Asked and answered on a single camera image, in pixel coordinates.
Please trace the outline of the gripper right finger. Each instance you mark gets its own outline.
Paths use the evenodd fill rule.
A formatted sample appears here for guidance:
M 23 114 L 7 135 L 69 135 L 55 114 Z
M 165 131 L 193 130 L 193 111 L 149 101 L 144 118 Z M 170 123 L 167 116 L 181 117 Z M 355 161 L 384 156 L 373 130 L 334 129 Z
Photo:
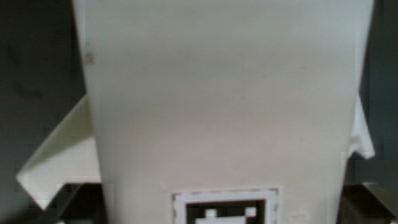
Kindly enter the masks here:
M 398 224 L 398 194 L 371 182 L 360 185 L 355 224 Z

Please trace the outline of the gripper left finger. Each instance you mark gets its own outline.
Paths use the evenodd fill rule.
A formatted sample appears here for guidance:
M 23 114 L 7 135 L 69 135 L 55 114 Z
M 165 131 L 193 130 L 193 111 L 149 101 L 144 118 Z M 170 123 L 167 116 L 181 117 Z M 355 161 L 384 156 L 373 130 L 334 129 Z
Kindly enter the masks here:
M 76 197 L 80 187 L 80 184 L 62 186 L 34 224 L 66 224 L 62 214 Z

